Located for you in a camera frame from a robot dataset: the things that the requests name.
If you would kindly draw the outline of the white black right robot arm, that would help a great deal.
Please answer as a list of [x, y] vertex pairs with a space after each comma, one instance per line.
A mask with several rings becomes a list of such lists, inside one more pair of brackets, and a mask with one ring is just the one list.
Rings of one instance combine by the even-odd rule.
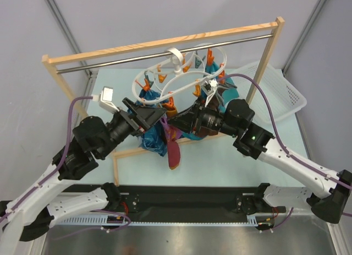
[[257, 210], [267, 211], [272, 206], [310, 208], [321, 220], [339, 223], [350, 196], [351, 172], [336, 172], [290, 150], [277, 134], [253, 123], [254, 115], [242, 99], [230, 101], [224, 113], [197, 100], [168, 123], [185, 133], [207, 128], [234, 137], [233, 146], [243, 156], [272, 165], [303, 185], [300, 188], [266, 185], [264, 192], [254, 197]]

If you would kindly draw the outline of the orange hanger clip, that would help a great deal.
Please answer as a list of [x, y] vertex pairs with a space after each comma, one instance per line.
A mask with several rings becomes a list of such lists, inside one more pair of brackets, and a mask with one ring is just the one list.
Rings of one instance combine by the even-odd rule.
[[165, 102], [163, 105], [164, 105], [164, 106], [166, 107], [166, 109], [168, 109], [168, 110], [175, 110], [174, 99], [173, 99], [172, 96], [169, 97], [168, 102]]

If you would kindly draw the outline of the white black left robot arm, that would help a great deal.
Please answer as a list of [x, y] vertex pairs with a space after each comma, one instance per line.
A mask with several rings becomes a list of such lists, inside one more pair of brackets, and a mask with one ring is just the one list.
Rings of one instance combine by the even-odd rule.
[[105, 123], [100, 117], [89, 116], [77, 127], [69, 127], [65, 146], [43, 175], [17, 199], [1, 202], [1, 220], [7, 220], [1, 244], [35, 240], [70, 214], [100, 209], [115, 211], [120, 207], [120, 193], [112, 183], [105, 183], [76, 203], [54, 204], [53, 200], [97, 168], [98, 160], [105, 160], [128, 136], [138, 137], [152, 128], [166, 109], [138, 105], [125, 98], [123, 104], [128, 109], [124, 111], [112, 99], [98, 96], [90, 99], [109, 111], [112, 120]]

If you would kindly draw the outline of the brown grey sock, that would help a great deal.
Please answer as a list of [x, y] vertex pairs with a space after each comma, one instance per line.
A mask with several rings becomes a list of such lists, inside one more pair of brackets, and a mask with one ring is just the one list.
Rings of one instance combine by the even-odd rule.
[[205, 102], [206, 99], [202, 96], [198, 97], [195, 102], [198, 108], [194, 134], [199, 138], [217, 135], [222, 124], [221, 108], [224, 108], [223, 105], [216, 97], [212, 98], [207, 106]]

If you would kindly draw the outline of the maroon purple yellow sock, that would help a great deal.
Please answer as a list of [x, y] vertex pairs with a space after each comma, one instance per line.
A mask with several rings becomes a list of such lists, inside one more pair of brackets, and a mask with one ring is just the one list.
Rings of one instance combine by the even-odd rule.
[[178, 110], [175, 107], [173, 101], [168, 101], [168, 102], [162, 103], [162, 107], [166, 109], [166, 115], [168, 118], [171, 118], [178, 113]]

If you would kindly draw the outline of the white round clip hanger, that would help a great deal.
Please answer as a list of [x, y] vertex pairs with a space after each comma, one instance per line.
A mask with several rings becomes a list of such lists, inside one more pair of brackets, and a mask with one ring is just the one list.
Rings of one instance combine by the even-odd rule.
[[[165, 61], [142, 70], [133, 80], [131, 91], [134, 98], [143, 105], [157, 105], [168, 101], [189, 88], [195, 88], [194, 95], [199, 97], [204, 92], [202, 84], [210, 79], [216, 79], [227, 64], [227, 54], [222, 47], [216, 47], [223, 57], [220, 64], [214, 61], [213, 48], [207, 49], [207, 54], [200, 57], [197, 51], [180, 53], [175, 47], [167, 51], [172, 55]], [[139, 97], [140, 91], [154, 90], [160, 97], [154, 100], [145, 100]]]

